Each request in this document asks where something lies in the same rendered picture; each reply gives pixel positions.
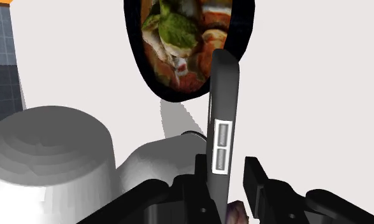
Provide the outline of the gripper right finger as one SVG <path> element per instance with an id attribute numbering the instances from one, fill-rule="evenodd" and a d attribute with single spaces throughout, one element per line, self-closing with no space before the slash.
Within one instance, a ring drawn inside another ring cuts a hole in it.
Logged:
<path id="1" fill-rule="evenodd" d="M 302 196 L 290 184 L 267 177 L 255 157 L 246 157 L 243 187 L 260 224 L 374 224 L 374 215 L 323 189 Z"/>

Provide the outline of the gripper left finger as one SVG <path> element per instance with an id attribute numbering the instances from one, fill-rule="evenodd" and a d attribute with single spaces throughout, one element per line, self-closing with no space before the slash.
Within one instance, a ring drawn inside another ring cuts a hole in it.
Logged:
<path id="1" fill-rule="evenodd" d="M 206 155 L 169 186 L 148 179 L 77 224 L 222 224 L 206 186 Z"/>

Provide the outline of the white rounded object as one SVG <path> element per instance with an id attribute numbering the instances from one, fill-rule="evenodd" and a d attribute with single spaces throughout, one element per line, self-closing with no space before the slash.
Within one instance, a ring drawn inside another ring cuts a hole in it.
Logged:
<path id="1" fill-rule="evenodd" d="M 206 153 L 206 140 L 188 132 L 144 144 L 134 150 L 117 168 L 121 194 L 148 179 L 159 179 L 168 185 L 181 174 L 193 174 L 195 157 Z"/>

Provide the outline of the small mottled brown object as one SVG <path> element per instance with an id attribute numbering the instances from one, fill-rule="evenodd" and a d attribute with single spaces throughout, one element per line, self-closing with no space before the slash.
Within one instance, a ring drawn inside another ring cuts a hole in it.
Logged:
<path id="1" fill-rule="evenodd" d="M 248 224 L 244 203 L 236 200 L 227 205 L 226 224 Z"/>

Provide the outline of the dark grey flat labelled bar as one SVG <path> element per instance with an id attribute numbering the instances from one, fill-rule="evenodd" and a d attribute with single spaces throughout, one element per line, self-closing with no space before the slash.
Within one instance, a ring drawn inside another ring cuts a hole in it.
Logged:
<path id="1" fill-rule="evenodd" d="M 206 160 L 207 187 L 226 224 L 240 67 L 225 49 L 213 51 L 210 71 Z"/>

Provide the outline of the white cylindrical cup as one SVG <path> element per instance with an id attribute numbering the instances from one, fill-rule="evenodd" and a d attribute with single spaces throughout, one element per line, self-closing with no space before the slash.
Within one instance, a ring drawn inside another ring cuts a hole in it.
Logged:
<path id="1" fill-rule="evenodd" d="M 41 106 L 0 121 L 0 224 L 77 224 L 118 196 L 112 138 L 93 116 Z"/>

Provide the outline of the black bowl with salad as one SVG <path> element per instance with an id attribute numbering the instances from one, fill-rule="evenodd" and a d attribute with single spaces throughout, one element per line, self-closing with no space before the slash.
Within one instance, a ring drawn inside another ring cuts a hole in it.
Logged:
<path id="1" fill-rule="evenodd" d="M 255 0 L 123 0 L 127 35 L 142 78 L 168 102 L 205 95 L 212 53 L 237 60 L 250 40 Z"/>

